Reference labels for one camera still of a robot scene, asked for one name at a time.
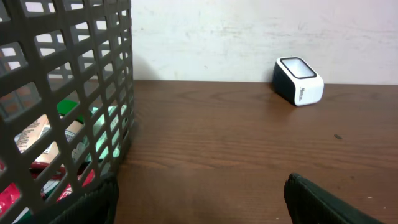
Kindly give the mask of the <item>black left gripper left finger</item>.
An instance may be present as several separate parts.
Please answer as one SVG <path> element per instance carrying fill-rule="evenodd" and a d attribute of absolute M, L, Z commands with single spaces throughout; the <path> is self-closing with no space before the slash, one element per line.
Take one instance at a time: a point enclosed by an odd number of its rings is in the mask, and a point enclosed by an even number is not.
<path fill-rule="evenodd" d="M 21 224 L 97 224 L 113 223 L 119 199 L 119 185 L 113 173 L 102 175 L 100 182 L 71 194 L 48 208 L 19 220 Z"/>

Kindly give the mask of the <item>red snack bag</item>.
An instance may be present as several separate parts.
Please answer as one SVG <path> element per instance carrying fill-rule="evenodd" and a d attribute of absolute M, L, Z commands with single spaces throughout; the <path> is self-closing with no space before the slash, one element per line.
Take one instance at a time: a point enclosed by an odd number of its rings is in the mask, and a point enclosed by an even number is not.
<path fill-rule="evenodd" d="M 42 171 L 44 171 L 45 168 L 46 165 L 34 165 L 29 170 L 30 173 L 32 174 L 32 177 L 36 178 L 39 176 L 39 174 L 41 174 Z M 64 175 L 65 175 L 65 170 L 63 169 L 63 167 L 61 167 L 60 171 L 56 171 L 56 173 L 50 178 L 50 180 L 48 180 L 47 183 L 42 187 L 40 194 L 44 200 L 47 200 L 51 196 L 52 192 L 55 190 L 57 185 L 63 179 Z M 83 186 L 92 182 L 94 178 L 95 178 L 95 172 L 92 169 L 90 170 L 90 173 L 84 180 Z M 70 195 L 72 192 L 73 189 L 71 185 L 68 184 L 57 200 L 65 198 L 66 196 Z M 20 196 L 21 193 L 19 192 L 19 189 L 14 183 L 9 184 L 9 186 L 6 187 L 1 192 L 1 216 L 3 216 L 13 206 L 13 204 L 19 199 Z M 13 221 L 13 223 L 16 223 L 30 216 L 31 216 L 30 210 L 26 207 L 25 209 L 23 209 L 23 211 L 21 211 L 21 213 Z"/>

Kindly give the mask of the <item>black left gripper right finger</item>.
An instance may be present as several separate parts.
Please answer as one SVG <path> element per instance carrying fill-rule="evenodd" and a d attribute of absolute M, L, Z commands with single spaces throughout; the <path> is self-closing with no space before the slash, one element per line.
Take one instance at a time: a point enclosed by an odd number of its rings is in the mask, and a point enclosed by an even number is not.
<path fill-rule="evenodd" d="M 284 200 L 293 224 L 380 223 L 297 173 L 285 182 Z"/>

